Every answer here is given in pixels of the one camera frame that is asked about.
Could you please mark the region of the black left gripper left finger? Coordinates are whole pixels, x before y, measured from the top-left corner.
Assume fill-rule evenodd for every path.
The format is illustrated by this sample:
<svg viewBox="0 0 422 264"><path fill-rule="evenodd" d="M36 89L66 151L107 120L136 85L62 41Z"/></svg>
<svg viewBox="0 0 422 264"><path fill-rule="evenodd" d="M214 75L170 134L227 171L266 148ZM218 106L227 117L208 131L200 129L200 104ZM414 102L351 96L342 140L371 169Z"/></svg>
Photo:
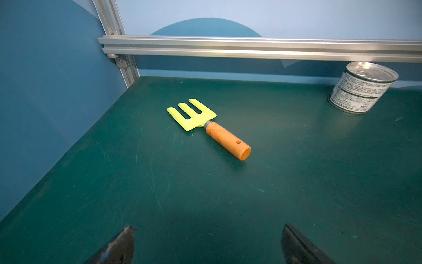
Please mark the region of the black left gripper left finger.
<svg viewBox="0 0 422 264"><path fill-rule="evenodd" d="M136 228L126 226L85 261L85 264L131 264L135 252L136 231Z"/></svg>

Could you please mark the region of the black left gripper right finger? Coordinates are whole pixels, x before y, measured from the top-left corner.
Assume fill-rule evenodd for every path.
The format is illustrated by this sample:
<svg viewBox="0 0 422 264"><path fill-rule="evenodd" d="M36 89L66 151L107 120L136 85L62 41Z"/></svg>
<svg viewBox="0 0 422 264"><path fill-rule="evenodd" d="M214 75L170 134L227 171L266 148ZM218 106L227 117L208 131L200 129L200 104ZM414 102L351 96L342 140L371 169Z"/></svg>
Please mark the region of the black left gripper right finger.
<svg viewBox="0 0 422 264"><path fill-rule="evenodd" d="M291 224L285 224L281 247L287 264L335 264L321 249Z"/></svg>

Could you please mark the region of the silver tin can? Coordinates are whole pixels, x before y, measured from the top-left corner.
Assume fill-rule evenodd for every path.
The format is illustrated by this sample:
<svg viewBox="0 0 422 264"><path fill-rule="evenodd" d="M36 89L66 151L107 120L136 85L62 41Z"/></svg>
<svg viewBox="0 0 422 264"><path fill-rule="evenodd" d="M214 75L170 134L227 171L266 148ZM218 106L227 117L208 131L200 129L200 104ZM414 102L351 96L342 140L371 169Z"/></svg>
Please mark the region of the silver tin can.
<svg viewBox="0 0 422 264"><path fill-rule="evenodd" d="M328 101L335 108L364 114L399 78L392 69L370 62L351 62L346 66Z"/></svg>

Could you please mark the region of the horizontal aluminium frame rail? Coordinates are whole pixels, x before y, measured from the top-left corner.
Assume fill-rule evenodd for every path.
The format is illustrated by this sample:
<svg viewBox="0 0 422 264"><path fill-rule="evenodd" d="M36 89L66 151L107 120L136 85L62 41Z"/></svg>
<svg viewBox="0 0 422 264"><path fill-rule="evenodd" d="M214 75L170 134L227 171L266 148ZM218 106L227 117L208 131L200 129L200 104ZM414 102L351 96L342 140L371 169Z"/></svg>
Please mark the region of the horizontal aluminium frame rail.
<svg viewBox="0 0 422 264"><path fill-rule="evenodd" d="M421 41L126 36L131 55L421 63Z"/></svg>

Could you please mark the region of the left aluminium frame post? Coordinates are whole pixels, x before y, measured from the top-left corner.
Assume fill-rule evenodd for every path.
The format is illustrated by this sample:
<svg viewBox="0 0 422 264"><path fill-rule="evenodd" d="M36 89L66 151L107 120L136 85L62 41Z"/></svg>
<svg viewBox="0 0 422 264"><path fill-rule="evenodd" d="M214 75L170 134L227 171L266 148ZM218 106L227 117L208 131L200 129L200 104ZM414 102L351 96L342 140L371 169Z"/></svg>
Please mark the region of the left aluminium frame post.
<svg viewBox="0 0 422 264"><path fill-rule="evenodd" d="M129 52L128 38L115 0L93 0L104 35L98 38L103 53L114 60L125 85L130 87L140 77L135 58Z"/></svg>

